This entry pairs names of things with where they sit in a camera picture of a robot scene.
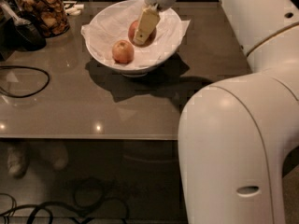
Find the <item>countertop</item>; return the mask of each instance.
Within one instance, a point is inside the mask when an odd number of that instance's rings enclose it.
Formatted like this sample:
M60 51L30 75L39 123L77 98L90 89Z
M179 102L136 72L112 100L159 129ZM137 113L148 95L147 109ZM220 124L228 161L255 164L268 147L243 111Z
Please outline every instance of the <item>countertop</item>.
M34 96L1 96L0 137L177 140L180 113L193 94L250 73L218 3L176 3L181 19L191 20L178 52L144 77L117 74L93 59L80 33L111 4L85 3L81 15L68 17L70 30L48 38L45 48L15 51L0 62L50 73L49 86ZM1 70L0 81L30 90L45 80L29 71L13 73Z

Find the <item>shoe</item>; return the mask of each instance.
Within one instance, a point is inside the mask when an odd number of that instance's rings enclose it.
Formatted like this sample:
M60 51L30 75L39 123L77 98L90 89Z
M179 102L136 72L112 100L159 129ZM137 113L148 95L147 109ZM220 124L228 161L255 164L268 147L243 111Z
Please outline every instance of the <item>shoe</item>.
M7 147L7 168L8 174L21 178L26 174L29 159L26 143L8 144Z
M40 147L40 155L55 171L63 170L68 164L68 152L61 141L46 141Z

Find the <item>bowl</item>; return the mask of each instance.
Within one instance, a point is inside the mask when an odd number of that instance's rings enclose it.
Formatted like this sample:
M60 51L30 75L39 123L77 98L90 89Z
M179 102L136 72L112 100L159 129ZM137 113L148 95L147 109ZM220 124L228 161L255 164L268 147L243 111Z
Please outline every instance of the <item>bowl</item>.
M140 77L156 69L172 56L181 43L184 32L178 14L172 9L160 13L157 35L145 48L136 47L134 60L128 64L116 63L112 58L112 47L117 40L126 39L130 24L138 19L144 5L143 0L126 0L100 11L88 27L82 27L87 50L102 65L128 77ZM87 36L86 29L91 29Z

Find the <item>floor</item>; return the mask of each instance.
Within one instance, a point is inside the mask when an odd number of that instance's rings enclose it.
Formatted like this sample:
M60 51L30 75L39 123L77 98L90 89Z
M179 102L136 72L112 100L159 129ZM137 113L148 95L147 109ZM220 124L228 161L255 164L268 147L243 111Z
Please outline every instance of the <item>floor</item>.
M20 179L7 174L1 143L0 213L13 216L9 223L187 223L175 142L65 140L69 163L59 172L39 156L50 142L61 141L30 140L30 165Z

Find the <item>red apple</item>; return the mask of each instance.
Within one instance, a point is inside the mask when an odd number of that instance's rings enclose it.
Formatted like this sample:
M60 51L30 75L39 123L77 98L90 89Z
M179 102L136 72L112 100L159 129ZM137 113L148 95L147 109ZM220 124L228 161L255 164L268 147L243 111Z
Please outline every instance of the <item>red apple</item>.
M130 63L134 58L132 44L126 40L117 41L112 48L112 57L116 63Z
M146 40L146 42L143 44L143 45L137 45L135 42L134 42L134 35L135 35L135 30L138 26L138 20L135 20L131 23L130 27L129 27L129 32L128 32L128 37L129 37L129 40L131 41L131 43L135 46L138 46L138 47L146 47L146 46L149 46L155 39L156 35L157 35L157 29L155 28L152 33L149 35L149 38Z

